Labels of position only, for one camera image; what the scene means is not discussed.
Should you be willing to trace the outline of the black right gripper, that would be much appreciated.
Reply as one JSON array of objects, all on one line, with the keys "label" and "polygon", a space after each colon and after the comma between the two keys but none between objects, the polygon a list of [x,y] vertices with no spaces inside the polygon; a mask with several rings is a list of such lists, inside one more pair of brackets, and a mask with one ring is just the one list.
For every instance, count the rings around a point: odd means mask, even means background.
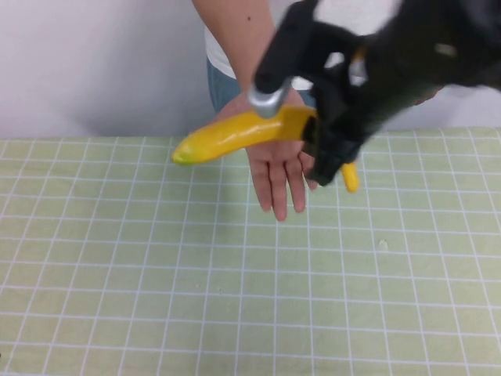
[{"label": "black right gripper", "polygon": [[[341,173],[346,187],[360,186],[355,165],[361,143],[346,133],[375,133],[398,107],[398,73],[379,32],[357,35],[314,22],[317,1],[299,1],[284,13],[249,90],[262,118],[280,115],[283,135],[302,142],[314,158],[307,178],[330,185]],[[308,78],[318,110],[284,104],[308,47]]]}]

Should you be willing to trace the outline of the person's right hand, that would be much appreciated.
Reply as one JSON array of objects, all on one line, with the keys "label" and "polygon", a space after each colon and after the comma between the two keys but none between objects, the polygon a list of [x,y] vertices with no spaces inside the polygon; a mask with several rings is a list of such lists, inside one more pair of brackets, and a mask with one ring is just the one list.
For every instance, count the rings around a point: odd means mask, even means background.
[{"label": "person's right hand", "polygon": [[[211,102],[220,121],[250,110],[246,96],[236,86],[230,89],[211,89]],[[293,106],[313,107],[307,91],[291,90],[287,102]],[[305,176],[314,165],[314,158],[302,150],[301,141],[275,141],[246,149],[250,173],[258,202],[264,212],[273,210],[276,220],[287,218],[287,187],[297,213],[306,208]]]}]

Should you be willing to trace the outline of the person's left hand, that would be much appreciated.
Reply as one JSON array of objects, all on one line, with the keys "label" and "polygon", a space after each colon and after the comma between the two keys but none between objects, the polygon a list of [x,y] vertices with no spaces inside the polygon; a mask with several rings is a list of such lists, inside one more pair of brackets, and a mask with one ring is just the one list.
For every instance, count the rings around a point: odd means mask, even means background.
[{"label": "person's left hand", "polygon": [[434,98],[439,91],[440,91],[440,89],[435,89],[434,91],[427,93],[423,97],[421,97],[418,100],[416,100],[413,103],[413,106],[418,106],[418,105],[420,105],[420,104],[422,104],[422,103],[424,103],[424,102],[426,102],[426,101]]}]

